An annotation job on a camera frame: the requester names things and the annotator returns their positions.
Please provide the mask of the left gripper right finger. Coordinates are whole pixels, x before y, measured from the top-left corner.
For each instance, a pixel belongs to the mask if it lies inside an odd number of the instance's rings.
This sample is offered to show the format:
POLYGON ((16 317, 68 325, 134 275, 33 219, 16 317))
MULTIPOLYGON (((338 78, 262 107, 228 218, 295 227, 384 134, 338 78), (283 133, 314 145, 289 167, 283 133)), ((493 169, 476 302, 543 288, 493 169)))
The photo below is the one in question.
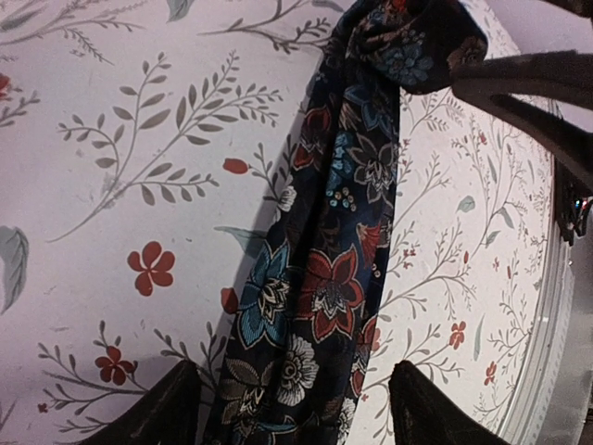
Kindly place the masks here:
POLYGON ((391 413, 397 444, 508 444, 463 412, 409 361, 394 366, 391 413))

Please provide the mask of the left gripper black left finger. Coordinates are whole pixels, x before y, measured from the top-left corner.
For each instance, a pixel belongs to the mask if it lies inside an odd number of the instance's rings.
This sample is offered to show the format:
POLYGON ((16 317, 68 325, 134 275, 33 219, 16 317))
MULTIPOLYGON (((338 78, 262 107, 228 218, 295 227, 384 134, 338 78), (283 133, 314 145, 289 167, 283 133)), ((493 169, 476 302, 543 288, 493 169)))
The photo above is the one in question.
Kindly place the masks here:
POLYGON ((194 444, 201 386, 196 364, 178 362, 132 408, 96 432, 95 443, 194 444))

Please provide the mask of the dark floral tie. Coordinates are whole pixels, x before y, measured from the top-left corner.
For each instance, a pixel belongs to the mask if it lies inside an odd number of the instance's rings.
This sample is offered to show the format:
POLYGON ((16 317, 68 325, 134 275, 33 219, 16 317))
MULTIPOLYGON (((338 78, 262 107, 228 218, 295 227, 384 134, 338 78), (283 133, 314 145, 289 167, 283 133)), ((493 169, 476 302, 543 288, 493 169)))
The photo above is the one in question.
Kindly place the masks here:
POLYGON ((203 440, 343 444, 368 368, 397 195, 400 95, 487 39, 458 1, 358 1, 324 48, 280 207, 246 279, 203 440))

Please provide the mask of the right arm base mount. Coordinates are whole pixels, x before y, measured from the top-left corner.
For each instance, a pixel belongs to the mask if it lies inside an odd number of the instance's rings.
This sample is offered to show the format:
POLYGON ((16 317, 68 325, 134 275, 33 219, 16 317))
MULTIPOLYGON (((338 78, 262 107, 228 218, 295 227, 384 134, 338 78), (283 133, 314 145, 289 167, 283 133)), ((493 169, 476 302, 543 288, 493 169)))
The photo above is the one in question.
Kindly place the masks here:
POLYGON ((572 246, 576 238, 586 235, 591 208, 592 192, 555 159, 554 219, 564 242, 572 246))

